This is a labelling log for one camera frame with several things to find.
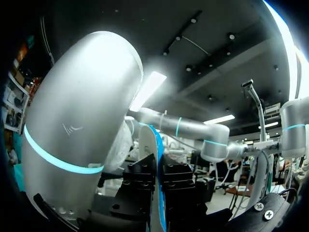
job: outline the office chair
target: office chair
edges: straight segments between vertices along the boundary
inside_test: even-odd
[[[216,165],[217,165],[217,171],[218,171],[218,181],[222,182],[224,180],[227,172],[228,172],[228,166],[227,166],[227,164],[224,161],[222,161],[220,163],[217,163]],[[238,171],[239,165],[236,165],[236,166],[234,166],[232,168],[233,169],[230,170],[230,172],[229,172],[225,182],[222,185],[219,185],[219,186],[217,186],[215,188],[215,190],[217,190],[217,189],[224,189],[224,191],[225,191],[224,195],[226,195],[226,190],[230,188],[229,187],[230,183],[234,182],[234,175]],[[213,170],[211,172],[210,176],[216,178],[215,170]]]

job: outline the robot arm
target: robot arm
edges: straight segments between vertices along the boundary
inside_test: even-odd
[[[306,152],[309,97],[286,102],[281,108],[282,157],[297,158]]]
[[[144,124],[153,125],[167,135],[188,139],[204,139],[201,157],[209,162],[221,162],[227,156],[229,128],[221,124],[205,125],[203,122],[187,118],[165,115],[160,112],[141,108],[138,112],[129,112],[130,116]],[[137,123],[127,122],[133,128]]]

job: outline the ceiling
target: ceiling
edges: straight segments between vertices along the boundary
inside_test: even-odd
[[[233,114],[236,119],[223,124],[231,129],[232,136],[237,136],[258,132],[257,109],[240,86],[243,82],[253,79],[266,106],[288,101],[285,48],[272,16],[260,0],[88,0],[50,4],[45,27],[55,60],[86,34],[107,30],[123,36],[136,48],[145,78],[152,71],[168,77],[145,107],[199,121]],[[190,23],[198,11],[197,22]],[[181,30],[186,23],[188,27]],[[229,32],[235,34],[235,40],[229,39]],[[174,41],[176,36],[188,38],[207,54],[184,38]],[[186,71],[187,65],[192,66],[191,72]]]

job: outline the bolt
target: bolt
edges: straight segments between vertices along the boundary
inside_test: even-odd
[[[271,210],[267,210],[264,214],[264,218],[268,221],[274,217],[274,212]]]
[[[255,209],[256,211],[262,211],[262,210],[264,209],[263,203],[261,203],[261,202],[256,203],[256,204],[254,205],[254,209]]]

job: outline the track light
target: track light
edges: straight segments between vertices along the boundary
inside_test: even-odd
[[[185,69],[186,69],[187,72],[191,72],[192,71],[192,66],[191,65],[187,65],[185,67]]]
[[[228,33],[228,37],[229,37],[230,40],[234,40],[235,39],[235,34]]]
[[[166,51],[163,52],[164,56],[167,56],[168,54],[169,54],[169,50],[166,50]]]

